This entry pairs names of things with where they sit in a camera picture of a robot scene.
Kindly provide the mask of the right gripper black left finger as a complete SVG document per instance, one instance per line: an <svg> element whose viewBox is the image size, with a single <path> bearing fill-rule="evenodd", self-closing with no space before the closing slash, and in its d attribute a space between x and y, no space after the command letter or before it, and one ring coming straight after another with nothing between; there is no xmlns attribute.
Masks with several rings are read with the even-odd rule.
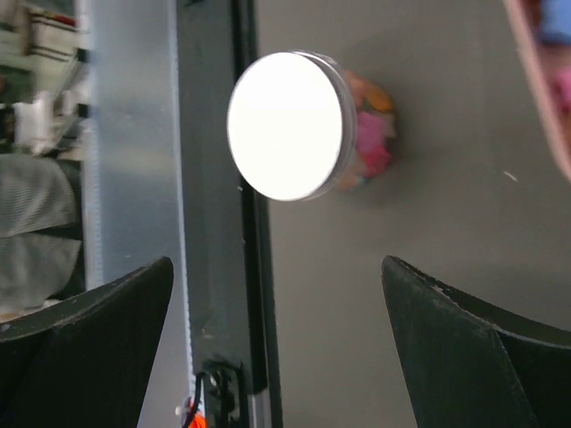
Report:
<svg viewBox="0 0 571 428"><path fill-rule="evenodd" d="M173 288L168 258L1 324L3 427L135 427Z"/></svg>

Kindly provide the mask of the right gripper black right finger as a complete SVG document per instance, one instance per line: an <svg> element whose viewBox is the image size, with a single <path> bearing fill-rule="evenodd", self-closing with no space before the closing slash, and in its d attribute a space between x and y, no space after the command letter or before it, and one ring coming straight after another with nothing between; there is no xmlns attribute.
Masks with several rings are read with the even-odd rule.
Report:
<svg viewBox="0 0 571 428"><path fill-rule="evenodd" d="M568 427L570 333L387 256L382 286L419 427Z"/></svg>

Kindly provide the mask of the clear round glass jar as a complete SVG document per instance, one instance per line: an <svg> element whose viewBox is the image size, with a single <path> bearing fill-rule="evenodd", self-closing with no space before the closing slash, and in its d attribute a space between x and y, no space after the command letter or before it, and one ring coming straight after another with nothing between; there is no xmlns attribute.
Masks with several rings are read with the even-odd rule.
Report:
<svg viewBox="0 0 571 428"><path fill-rule="evenodd" d="M382 174L392 160L389 145L397 137L392 97L380 85L353 71L344 73L357 112L352 157L337 181L338 190L351 190Z"/></svg>

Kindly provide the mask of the white round jar lid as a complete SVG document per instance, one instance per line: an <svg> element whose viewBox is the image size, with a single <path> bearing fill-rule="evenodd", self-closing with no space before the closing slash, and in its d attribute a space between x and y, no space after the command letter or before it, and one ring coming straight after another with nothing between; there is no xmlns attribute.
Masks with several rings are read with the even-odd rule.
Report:
<svg viewBox="0 0 571 428"><path fill-rule="evenodd" d="M328 192L349 165L357 135L343 69L310 51L262 56L236 82L227 135L237 169L263 196L296 202Z"/></svg>

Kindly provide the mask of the pink oval candy box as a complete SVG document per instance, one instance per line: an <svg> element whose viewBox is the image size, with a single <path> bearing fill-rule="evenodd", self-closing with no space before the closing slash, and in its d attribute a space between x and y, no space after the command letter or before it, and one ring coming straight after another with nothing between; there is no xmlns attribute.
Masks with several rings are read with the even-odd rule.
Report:
<svg viewBox="0 0 571 428"><path fill-rule="evenodd" d="M553 98L543 50L534 41L529 14L521 1L504 0L503 6L533 96L547 145L562 175L570 181L570 144L559 121L559 109Z"/></svg>

